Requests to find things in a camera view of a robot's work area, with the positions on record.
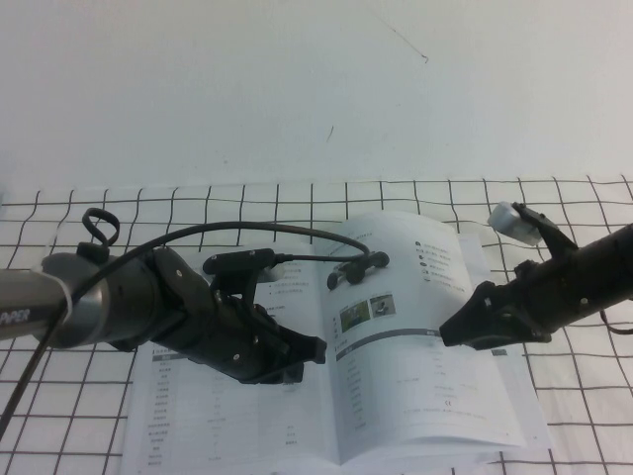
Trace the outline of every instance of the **black grid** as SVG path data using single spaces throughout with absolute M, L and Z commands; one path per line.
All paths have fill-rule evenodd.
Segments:
M 486 217 L 500 200 L 523 201 L 542 211 L 579 245 L 633 222 L 633 193 L 624 176 L 612 181 L 517 178 L 43 190 L 7 194 L 4 199 L 0 266 L 10 269 L 37 264 L 56 230 L 49 251 L 73 251 L 88 238 L 80 224 L 88 207 L 102 207 L 120 217 L 122 233 L 113 246 L 115 253 L 200 223 L 244 219 L 328 229 L 371 211 L 409 211 L 447 223 L 457 232 L 478 234 L 497 283 L 512 279 L 512 269 L 526 258 L 549 258 L 542 246 L 522 245 L 490 229 Z M 103 223 L 99 228 L 110 231 Z M 289 238 L 229 231 L 183 238 L 173 247 L 191 253 L 212 245 Z M 608 315 L 613 325 L 633 325 L 633 303 L 620 304 Z M 525 360 L 556 446 L 523 460 L 500 454 L 479 473 L 633 472 L 633 451 L 624 449 L 633 445 L 633 345 L 624 338 L 609 333 L 598 317 L 590 317 L 555 333 L 550 344 L 526 344 Z M 0 398 L 5 403 L 35 345 L 32 338 L 0 342 Z M 0 471 L 88 473 L 90 467 L 95 473 L 117 473 L 134 360 L 133 353 L 104 344 L 48 351 L 0 444 Z M 44 432 L 49 436 L 42 437 Z

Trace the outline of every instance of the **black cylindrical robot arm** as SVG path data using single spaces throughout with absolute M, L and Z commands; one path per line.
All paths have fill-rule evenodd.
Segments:
M 504 234 L 535 243 L 536 231 L 552 258 L 542 263 L 522 262 L 508 284 L 480 284 L 466 305 L 440 328 L 447 346 L 487 349 L 550 341 L 551 333 L 559 328 L 633 297 L 631 225 L 578 248 L 544 215 L 525 205 L 514 204 L 505 210 L 509 212 L 504 212 L 504 219 L 493 226 L 505 226 L 510 213 L 516 213 L 519 226 L 508 225 Z

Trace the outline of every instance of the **white wall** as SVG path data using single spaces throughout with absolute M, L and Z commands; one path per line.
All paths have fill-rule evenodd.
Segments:
M 633 173 L 632 25 L 628 0 L 5 1 L 0 182 Z

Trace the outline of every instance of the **open booklet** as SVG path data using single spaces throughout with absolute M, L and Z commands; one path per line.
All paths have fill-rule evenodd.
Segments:
M 145 345 L 122 474 L 402 473 L 548 446 L 518 358 L 499 364 L 490 351 L 446 348 L 439 337 L 478 280 L 462 246 L 480 247 L 406 213 L 365 215 L 332 231 L 386 252 L 389 265 L 329 290 L 335 264 L 289 262 L 255 298 L 281 325 L 325 339 L 326 364 L 307 364 L 299 384 L 248 386 Z M 319 239 L 273 247 L 354 251 Z M 200 270 L 209 255 L 184 257 Z

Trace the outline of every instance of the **black cable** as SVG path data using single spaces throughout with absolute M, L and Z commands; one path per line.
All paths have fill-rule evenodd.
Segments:
M 133 250 L 126 252 L 125 254 L 119 256 L 117 259 L 109 262 L 104 265 L 97 273 L 95 273 L 92 277 L 86 279 L 71 295 L 72 305 L 76 305 L 81 298 L 86 295 L 90 289 L 92 289 L 95 285 L 97 285 L 101 280 L 109 276 L 110 274 L 116 272 L 121 267 L 126 265 L 128 262 L 133 259 L 145 254 L 146 252 L 154 249 L 163 244 L 167 244 L 168 242 L 172 242 L 173 240 L 179 238 L 185 238 L 187 236 L 196 235 L 198 233 L 207 233 L 211 231 L 223 231 L 223 230 L 257 230 L 257 231 L 271 231 L 277 233 L 287 233 L 290 235 L 302 235 L 302 236 L 312 236 L 313 238 L 321 238 L 327 240 L 334 240 L 336 242 L 341 242 L 343 244 L 350 245 L 362 251 L 362 254 L 344 256 L 344 257 L 332 257 L 332 256 L 319 256 L 319 255 L 292 255 L 287 254 L 286 260 L 320 260 L 326 262 L 350 262 L 356 259 L 359 259 L 363 256 L 369 255 L 369 247 L 367 247 L 362 242 L 358 240 L 352 239 L 350 237 L 345 237 L 341 235 L 336 235 L 334 233 L 328 233 L 327 231 L 320 230 L 311 230 L 308 228 L 300 228 L 297 226 L 289 226 L 289 225 L 278 225 L 274 223 L 256 223 L 249 221 L 226 221 L 221 223 L 206 223 L 203 225 L 196 225 L 189 228 L 185 228 L 183 230 L 174 231 L 173 233 L 169 233 L 167 235 L 157 237 L 155 239 L 149 240 L 148 242 L 141 244 L 139 247 L 134 248 Z M 4 436 L 7 427 L 9 426 L 9 422 L 13 417 L 18 404 L 20 403 L 20 399 L 22 399 L 22 395 L 26 390 L 33 373 L 35 372 L 42 356 L 48 347 L 48 343 L 54 336 L 61 322 L 63 322 L 63 317 L 66 315 L 66 302 L 62 302 L 59 307 L 59 311 L 52 319 L 52 325 L 48 327 L 43 338 L 40 340 L 38 347 L 34 351 L 31 359 L 27 363 L 22 375 L 20 376 L 20 380 L 16 385 L 13 393 L 11 393 L 11 398 L 9 398 L 9 402 L 0 417 L 0 440 Z
M 606 328 L 615 334 L 633 334 L 633 329 L 627 329 L 627 330 L 621 330 L 621 329 L 617 329 L 616 327 L 612 327 L 609 322 L 606 319 L 606 312 L 604 310 L 600 310 L 600 318 L 602 319 L 602 321 L 604 322 L 604 324 L 606 325 Z

